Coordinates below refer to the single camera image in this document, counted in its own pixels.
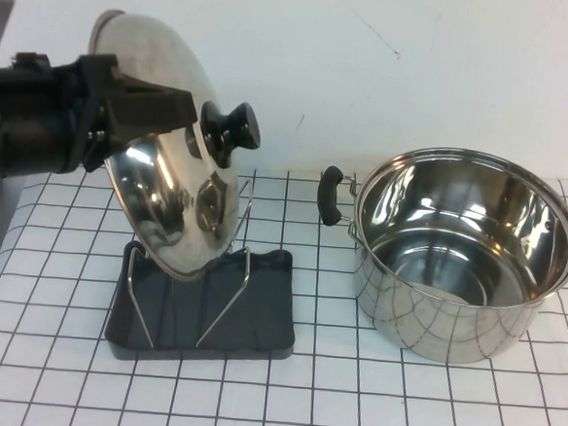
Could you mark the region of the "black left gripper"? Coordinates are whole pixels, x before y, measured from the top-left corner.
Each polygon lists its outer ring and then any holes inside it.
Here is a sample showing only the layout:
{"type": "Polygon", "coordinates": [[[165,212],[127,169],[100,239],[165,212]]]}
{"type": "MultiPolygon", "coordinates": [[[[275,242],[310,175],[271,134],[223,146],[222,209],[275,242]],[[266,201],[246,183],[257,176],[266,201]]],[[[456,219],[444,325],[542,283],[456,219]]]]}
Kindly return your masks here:
{"type": "Polygon", "coordinates": [[[136,140],[197,122],[189,91],[121,75],[111,53],[85,54],[54,68],[60,129],[49,172],[70,173],[80,165],[93,172],[109,157],[109,137],[136,140]]]}

